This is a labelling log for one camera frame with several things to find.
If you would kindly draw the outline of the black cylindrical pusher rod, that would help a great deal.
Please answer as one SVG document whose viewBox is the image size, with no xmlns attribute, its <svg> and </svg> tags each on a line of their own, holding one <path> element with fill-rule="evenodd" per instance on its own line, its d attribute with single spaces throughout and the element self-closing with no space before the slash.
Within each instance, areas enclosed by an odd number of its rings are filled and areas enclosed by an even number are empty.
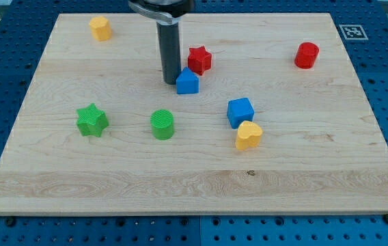
<svg viewBox="0 0 388 246">
<path fill-rule="evenodd" d="M 172 25 L 156 24 L 163 80 L 175 85 L 181 72 L 180 36 L 178 23 Z"/>
</svg>

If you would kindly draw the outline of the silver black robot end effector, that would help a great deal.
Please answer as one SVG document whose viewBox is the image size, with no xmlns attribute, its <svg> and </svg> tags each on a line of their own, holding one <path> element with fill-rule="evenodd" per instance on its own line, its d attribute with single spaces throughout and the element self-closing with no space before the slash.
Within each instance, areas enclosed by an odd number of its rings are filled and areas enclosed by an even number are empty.
<svg viewBox="0 0 388 246">
<path fill-rule="evenodd" d="M 194 0 L 129 0 L 129 8 L 162 25 L 174 25 L 195 7 Z"/>
</svg>

